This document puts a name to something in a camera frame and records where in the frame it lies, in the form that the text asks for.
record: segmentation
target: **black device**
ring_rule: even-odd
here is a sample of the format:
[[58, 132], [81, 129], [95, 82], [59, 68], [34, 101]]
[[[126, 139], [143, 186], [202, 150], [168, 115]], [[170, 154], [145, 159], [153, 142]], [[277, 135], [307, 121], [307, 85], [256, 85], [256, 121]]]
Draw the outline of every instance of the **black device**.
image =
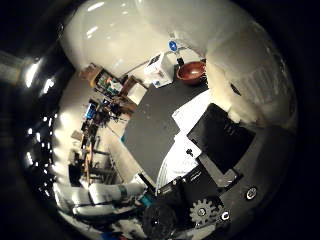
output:
[[199, 164], [184, 177], [158, 190], [155, 202], [144, 212], [143, 230], [152, 239], [160, 240], [169, 238], [175, 231], [193, 228], [195, 222], [190, 218], [190, 209], [203, 201], [219, 205], [218, 198], [216, 183]]

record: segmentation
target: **white panel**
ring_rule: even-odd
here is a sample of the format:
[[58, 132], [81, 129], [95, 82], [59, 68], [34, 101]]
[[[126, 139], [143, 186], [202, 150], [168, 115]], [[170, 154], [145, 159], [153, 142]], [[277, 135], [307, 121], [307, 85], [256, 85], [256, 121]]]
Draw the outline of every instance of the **white panel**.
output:
[[141, 18], [134, 1], [104, 1], [88, 12], [96, 2], [79, 7], [61, 39], [77, 68], [93, 62], [119, 77], [159, 51], [169, 50], [168, 36], [154, 31]]

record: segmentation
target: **floor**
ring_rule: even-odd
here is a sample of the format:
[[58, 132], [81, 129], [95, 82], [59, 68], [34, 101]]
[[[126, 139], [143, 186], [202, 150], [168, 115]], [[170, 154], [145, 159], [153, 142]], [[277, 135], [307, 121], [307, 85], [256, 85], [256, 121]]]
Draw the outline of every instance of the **floor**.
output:
[[[131, 182], [134, 175], [143, 172], [143, 170], [120, 140], [125, 131], [125, 126], [130, 120], [127, 115], [122, 115], [121, 119], [124, 119], [124, 121], [115, 122], [111, 120], [106, 128], [99, 128], [97, 136], [100, 137], [100, 142], [97, 147], [100, 151], [111, 153], [120, 179], [127, 183]], [[102, 167], [104, 160], [104, 156], [95, 155], [95, 161], [99, 161]]]

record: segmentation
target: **gear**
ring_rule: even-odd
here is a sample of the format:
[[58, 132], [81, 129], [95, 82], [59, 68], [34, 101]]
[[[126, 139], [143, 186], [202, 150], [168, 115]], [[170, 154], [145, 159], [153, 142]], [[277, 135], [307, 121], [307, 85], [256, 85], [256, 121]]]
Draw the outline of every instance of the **gear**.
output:
[[216, 221], [219, 217], [220, 208], [205, 198], [202, 201], [198, 200], [197, 203], [193, 203], [193, 208], [190, 208], [190, 212], [191, 220], [196, 223], [196, 228], [200, 228]]

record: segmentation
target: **white wall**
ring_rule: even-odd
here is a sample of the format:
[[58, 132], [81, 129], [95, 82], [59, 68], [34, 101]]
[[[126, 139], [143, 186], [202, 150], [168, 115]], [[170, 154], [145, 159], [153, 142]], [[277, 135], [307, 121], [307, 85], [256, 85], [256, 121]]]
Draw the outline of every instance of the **white wall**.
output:
[[87, 81], [78, 78], [75, 73], [67, 88], [64, 90], [60, 100], [60, 111], [58, 119], [53, 126], [53, 161], [55, 166], [53, 171], [58, 176], [58, 182], [69, 184], [69, 174], [67, 165], [69, 164], [69, 152], [74, 148], [71, 138], [74, 130], [80, 131], [83, 115], [86, 108], [83, 104], [88, 104], [89, 98], [99, 97]]
[[[88, 11], [97, 2], [104, 5]], [[265, 31], [230, 1], [87, 1], [67, 25], [61, 44], [76, 67], [94, 62], [120, 76], [168, 51], [170, 33], [207, 58], [209, 87], [221, 93], [213, 101], [221, 107], [231, 105], [231, 118], [260, 126], [289, 126], [288, 104], [294, 98], [290, 74], [280, 70], [273, 57], [277, 49]], [[191, 53], [185, 51], [184, 57], [195, 59]], [[144, 80], [142, 70], [133, 73]], [[230, 92], [230, 83], [242, 87], [241, 98]], [[273, 98], [256, 101], [264, 92]]]

